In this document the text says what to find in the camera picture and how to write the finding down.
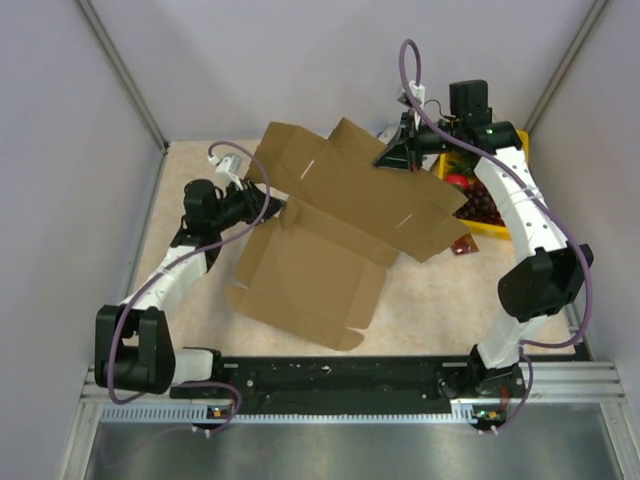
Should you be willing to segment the small red packet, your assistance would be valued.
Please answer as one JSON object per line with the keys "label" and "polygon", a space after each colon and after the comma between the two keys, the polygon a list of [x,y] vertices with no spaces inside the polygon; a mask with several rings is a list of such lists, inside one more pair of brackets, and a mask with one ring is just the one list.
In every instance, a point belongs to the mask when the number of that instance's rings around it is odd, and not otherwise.
{"label": "small red packet", "polygon": [[456,240],[450,247],[455,256],[477,253],[479,248],[471,234],[466,234]]}

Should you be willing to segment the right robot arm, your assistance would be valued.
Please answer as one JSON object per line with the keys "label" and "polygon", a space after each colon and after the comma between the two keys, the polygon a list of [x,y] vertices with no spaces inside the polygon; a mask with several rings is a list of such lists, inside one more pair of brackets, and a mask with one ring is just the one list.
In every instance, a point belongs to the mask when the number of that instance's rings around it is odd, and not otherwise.
{"label": "right robot arm", "polygon": [[501,311],[486,337],[472,348],[465,371],[438,379],[442,394],[453,399],[468,392],[487,396],[510,384],[521,347],[575,300],[593,254],[586,244],[572,247],[545,213],[521,137],[510,122],[493,119],[487,82],[453,83],[449,93],[450,118],[431,124],[424,119],[424,86],[409,81],[399,97],[408,110],[374,164],[415,171],[425,155],[473,154],[478,159],[473,173],[509,231],[516,265],[498,283]]}

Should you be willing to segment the red tomato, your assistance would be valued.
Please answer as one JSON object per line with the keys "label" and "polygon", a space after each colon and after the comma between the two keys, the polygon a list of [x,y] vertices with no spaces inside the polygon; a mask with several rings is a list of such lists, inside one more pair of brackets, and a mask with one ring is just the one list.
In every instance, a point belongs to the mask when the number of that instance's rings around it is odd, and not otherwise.
{"label": "red tomato", "polygon": [[455,187],[461,192],[464,192],[469,187],[469,179],[462,174],[453,173],[444,177],[446,183]]}

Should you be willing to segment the brown cardboard box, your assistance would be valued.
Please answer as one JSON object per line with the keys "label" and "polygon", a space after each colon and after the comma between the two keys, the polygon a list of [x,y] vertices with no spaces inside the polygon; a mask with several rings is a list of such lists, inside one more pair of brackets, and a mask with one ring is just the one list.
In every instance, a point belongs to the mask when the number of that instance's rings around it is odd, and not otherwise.
{"label": "brown cardboard box", "polygon": [[376,167],[384,148],[348,119],[327,137],[268,125],[247,178],[287,200],[252,230],[238,260],[225,290],[236,313],[353,350],[398,256],[425,262],[466,233],[456,217],[464,195],[425,170]]}

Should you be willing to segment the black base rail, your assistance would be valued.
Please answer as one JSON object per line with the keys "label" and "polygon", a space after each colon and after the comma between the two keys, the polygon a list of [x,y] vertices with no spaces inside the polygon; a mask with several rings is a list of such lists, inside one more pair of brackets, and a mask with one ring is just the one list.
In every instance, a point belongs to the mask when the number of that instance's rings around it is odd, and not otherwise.
{"label": "black base rail", "polygon": [[242,397],[241,413],[445,413],[454,399],[501,405],[524,392],[518,366],[485,370],[462,356],[223,357],[214,386],[174,387],[173,399]]}

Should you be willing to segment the orange pineapple toy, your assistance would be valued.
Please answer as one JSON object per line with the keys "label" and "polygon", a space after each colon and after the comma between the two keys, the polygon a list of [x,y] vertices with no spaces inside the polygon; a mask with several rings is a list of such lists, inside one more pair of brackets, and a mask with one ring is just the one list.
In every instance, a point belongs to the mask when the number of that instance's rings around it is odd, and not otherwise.
{"label": "orange pineapple toy", "polygon": [[471,177],[474,174],[474,168],[477,164],[475,157],[451,157],[447,161],[450,174],[459,174],[465,177]]}

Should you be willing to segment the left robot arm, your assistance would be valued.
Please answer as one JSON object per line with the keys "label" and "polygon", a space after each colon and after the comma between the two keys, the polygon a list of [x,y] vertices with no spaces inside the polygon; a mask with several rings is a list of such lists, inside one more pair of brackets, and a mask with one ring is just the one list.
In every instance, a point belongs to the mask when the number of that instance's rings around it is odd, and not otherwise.
{"label": "left robot arm", "polygon": [[206,179],[188,183],[179,229],[160,265],[135,293],[116,305],[103,306],[96,315],[96,383],[111,391],[149,394],[192,383],[205,396],[220,394],[227,374],[215,365],[219,352],[175,349],[169,316],[214,265],[223,232],[239,223],[254,227],[284,205],[251,181],[231,182],[225,189]]}

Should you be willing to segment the purple grapes bunch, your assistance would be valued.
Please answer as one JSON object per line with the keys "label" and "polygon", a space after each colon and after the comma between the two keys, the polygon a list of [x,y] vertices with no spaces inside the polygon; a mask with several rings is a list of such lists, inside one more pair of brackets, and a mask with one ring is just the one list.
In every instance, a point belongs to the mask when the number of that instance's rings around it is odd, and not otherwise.
{"label": "purple grapes bunch", "polygon": [[470,184],[464,194],[467,202],[454,213],[458,219],[504,225],[495,201],[482,182]]}

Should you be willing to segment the yellow plastic basket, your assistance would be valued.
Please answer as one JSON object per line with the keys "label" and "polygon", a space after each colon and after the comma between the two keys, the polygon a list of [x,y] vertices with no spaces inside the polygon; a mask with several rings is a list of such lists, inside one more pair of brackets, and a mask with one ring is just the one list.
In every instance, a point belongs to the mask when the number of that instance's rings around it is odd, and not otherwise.
{"label": "yellow plastic basket", "polygon": [[[522,141],[525,151],[526,162],[529,162],[529,134],[524,130],[518,130],[517,134]],[[443,153],[439,157],[437,162],[437,176],[440,179],[444,179],[450,170],[450,162],[456,159],[456,155],[452,153]],[[497,238],[501,240],[510,240],[511,236],[509,230],[501,224],[477,222],[468,219],[461,219],[461,222],[466,225],[470,232],[474,235],[483,235],[491,238]]]}

